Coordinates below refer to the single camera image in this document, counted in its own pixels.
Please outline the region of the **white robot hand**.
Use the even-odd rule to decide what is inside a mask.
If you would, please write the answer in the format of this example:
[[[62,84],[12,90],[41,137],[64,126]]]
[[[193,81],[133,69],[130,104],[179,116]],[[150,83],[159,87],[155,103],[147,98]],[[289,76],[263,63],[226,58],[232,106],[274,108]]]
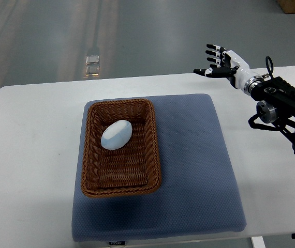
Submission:
[[[214,57],[208,57],[207,61],[213,62],[210,68],[194,69],[193,73],[205,76],[207,78],[228,78],[231,86],[235,89],[250,90],[255,84],[263,82],[261,75],[255,73],[248,65],[248,63],[232,50],[215,45],[207,44],[205,53]]]

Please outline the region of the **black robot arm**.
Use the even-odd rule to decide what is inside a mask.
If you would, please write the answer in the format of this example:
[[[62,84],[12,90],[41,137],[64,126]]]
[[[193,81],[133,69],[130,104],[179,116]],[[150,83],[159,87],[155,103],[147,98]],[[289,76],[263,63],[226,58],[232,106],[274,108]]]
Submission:
[[[207,44],[208,68],[194,69],[206,78],[226,78],[231,86],[257,102],[256,113],[248,120],[253,129],[277,131],[287,138],[295,154],[295,87],[273,75],[274,65],[265,58],[267,74],[254,72],[248,63],[232,50]]]

